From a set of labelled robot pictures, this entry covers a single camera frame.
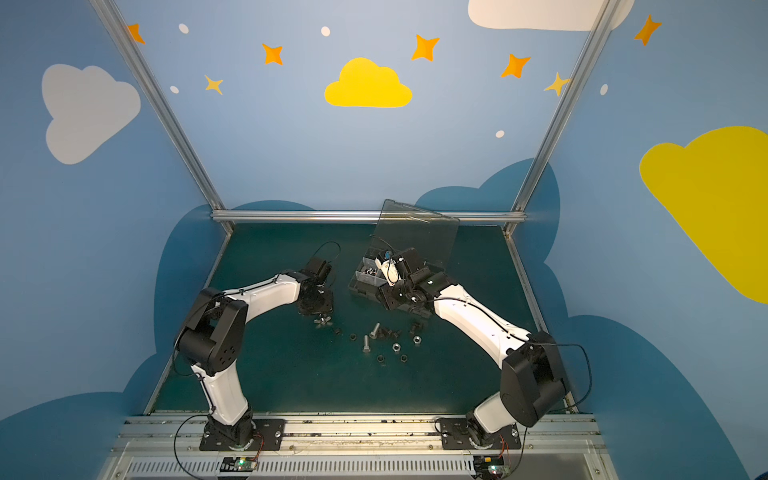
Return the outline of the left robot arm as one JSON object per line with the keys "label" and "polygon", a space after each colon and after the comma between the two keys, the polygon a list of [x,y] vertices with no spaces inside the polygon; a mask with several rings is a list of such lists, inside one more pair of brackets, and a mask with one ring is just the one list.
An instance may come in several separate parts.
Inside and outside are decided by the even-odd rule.
{"label": "left robot arm", "polygon": [[259,447],[252,409],[243,394],[236,361],[248,322],[275,308],[295,304],[304,316],[328,316],[333,292],[329,270],[286,271],[252,285],[196,297],[174,343],[190,364],[208,403],[202,451],[247,451]]}

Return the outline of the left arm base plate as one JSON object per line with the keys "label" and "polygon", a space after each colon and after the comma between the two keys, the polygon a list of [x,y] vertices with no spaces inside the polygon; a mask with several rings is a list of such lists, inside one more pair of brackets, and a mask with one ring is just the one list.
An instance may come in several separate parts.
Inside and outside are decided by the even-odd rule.
{"label": "left arm base plate", "polygon": [[276,418],[245,418],[224,425],[209,418],[203,430],[200,451],[277,451],[281,447],[286,421]]}

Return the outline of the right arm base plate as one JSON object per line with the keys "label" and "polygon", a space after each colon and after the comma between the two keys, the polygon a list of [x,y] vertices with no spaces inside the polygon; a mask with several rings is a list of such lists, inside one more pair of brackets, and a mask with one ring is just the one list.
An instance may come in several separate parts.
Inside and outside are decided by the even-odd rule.
{"label": "right arm base plate", "polygon": [[477,422],[467,418],[439,417],[435,429],[444,450],[519,450],[521,434],[515,424],[496,433],[486,432]]}

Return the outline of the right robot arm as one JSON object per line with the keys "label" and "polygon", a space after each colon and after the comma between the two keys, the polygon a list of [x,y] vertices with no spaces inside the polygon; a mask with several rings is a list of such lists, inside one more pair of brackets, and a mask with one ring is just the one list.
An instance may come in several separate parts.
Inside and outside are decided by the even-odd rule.
{"label": "right robot arm", "polygon": [[534,426],[569,393],[559,346],[548,333],[531,333],[505,320],[456,280],[431,270],[413,248],[379,253],[375,265],[385,280],[376,297],[386,309],[426,308],[473,340],[498,366],[499,391],[466,416],[475,447],[490,447],[506,427]]}

